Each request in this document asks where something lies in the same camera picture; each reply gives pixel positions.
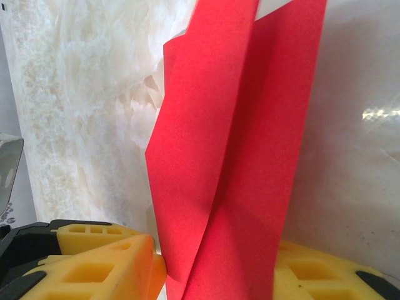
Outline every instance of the square hole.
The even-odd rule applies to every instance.
[[[132,246],[131,242],[125,242],[123,244],[118,244],[113,249],[115,250],[128,250]]]
[[[85,226],[73,226],[69,228],[70,233],[85,233]]]
[[[348,289],[316,289],[308,293],[314,300],[361,300]]]
[[[91,292],[59,291],[49,292],[45,300],[90,300],[92,296]]]
[[[122,234],[123,232],[118,228],[109,227],[109,228],[107,228],[107,233],[108,234]]]
[[[113,270],[113,264],[85,262],[76,266],[64,278],[65,283],[102,283]]]
[[[90,233],[103,233],[102,227],[90,227]]]
[[[291,261],[289,268],[299,280],[325,280],[336,279],[330,267],[320,261]]]

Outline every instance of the red paper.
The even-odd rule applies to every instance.
[[[168,299],[270,299],[326,0],[199,0],[146,151]]]

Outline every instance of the white marble wall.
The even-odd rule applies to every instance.
[[[163,98],[163,43],[194,1],[3,2],[38,219],[154,232],[143,153]]]
[[[194,0],[3,2],[38,218],[154,234],[143,153],[163,98],[162,45]],[[285,232],[396,276],[399,14],[397,0],[330,0]]]

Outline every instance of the gray object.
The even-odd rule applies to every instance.
[[[397,279],[393,276],[387,275],[387,274],[383,274],[383,278],[386,279],[387,281],[389,281],[394,286],[396,286],[398,289],[400,289],[400,280],[399,279]]]
[[[23,138],[0,133],[0,215],[10,200],[23,147]]]

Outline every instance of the black plastic part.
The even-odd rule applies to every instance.
[[[53,220],[50,222],[51,229],[59,229],[60,227],[64,227],[71,224],[85,224],[85,225],[102,225],[102,226],[111,226],[111,223],[108,222],[96,222],[96,221],[77,221],[77,220]]]
[[[12,283],[0,289],[0,299],[19,300],[45,277],[46,272],[44,271],[38,271],[23,277],[18,277]]]
[[[11,231],[10,225],[2,225],[0,226],[0,241],[6,237],[7,234]]]
[[[400,289],[386,279],[364,271],[356,274],[385,300],[400,300]]]
[[[28,272],[30,267],[35,268],[39,260],[49,255],[61,255],[57,233],[52,230],[70,224],[111,225],[108,222],[53,220],[12,229],[0,242],[0,288]]]
[[[22,264],[20,266],[12,267],[10,270],[8,270],[7,274],[3,278],[0,288],[9,284],[14,279],[26,274],[30,270],[38,267],[39,261],[41,261],[42,259],[46,259],[46,258],[47,258],[47,256],[39,258],[39,259],[35,259],[34,261],[27,262],[26,264]]]

